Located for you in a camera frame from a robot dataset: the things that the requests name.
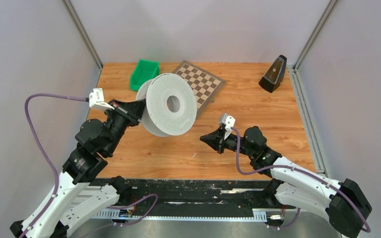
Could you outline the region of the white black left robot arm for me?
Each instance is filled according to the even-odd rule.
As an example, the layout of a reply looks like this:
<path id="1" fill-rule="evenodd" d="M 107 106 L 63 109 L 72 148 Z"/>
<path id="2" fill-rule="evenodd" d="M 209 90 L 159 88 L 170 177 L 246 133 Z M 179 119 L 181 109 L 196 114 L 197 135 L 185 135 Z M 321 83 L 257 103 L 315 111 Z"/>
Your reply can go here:
<path id="1" fill-rule="evenodd" d="M 56 176 L 46 199 L 25 220 L 13 222 L 10 230 L 16 238 L 68 238 L 99 211 L 118 203 L 127 205 L 131 186 L 117 176 L 90 198 L 72 207 L 72 202 L 107 166 L 128 127 L 139 125 L 146 109 L 144 99 L 134 102 L 111 100 L 107 119 L 89 119 L 75 136 L 76 148 Z"/>

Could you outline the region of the white perforated cable spool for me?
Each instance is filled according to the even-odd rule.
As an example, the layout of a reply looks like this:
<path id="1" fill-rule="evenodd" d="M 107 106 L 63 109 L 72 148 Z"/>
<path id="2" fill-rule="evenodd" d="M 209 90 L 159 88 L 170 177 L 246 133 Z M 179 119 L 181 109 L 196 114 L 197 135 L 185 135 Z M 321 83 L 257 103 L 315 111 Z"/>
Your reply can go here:
<path id="1" fill-rule="evenodd" d="M 146 81 L 139 88 L 135 99 L 146 101 L 141 124 L 155 136 L 182 135 L 195 122 L 195 94 L 177 74 L 163 73 Z"/>

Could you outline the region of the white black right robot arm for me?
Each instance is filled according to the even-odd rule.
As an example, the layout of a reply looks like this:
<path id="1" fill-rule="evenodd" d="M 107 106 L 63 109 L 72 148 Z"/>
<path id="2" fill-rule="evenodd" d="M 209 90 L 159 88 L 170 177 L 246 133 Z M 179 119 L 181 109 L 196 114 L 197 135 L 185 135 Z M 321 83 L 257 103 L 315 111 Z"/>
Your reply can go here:
<path id="1" fill-rule="evenodd" d="M 314 213 L 348 238 L 356 238 L 361 231 L 371 232 L 367 218 L 372 207 L 355 181 L 347 178 L 341 182 L 298 166 L 271 149 L 257 126 L 246 129 L 243 136 L 231 131 L 236 129 L 222 125 L 200 140 L 219 154 L 226 149 L 234 151 L 239 173 L 270 177 L 271 184 L 263 194 L 266 205 L 276 207 L 281 203 Z M 241 154 L 249 157 L 252 172 L 241 170 Z"/>

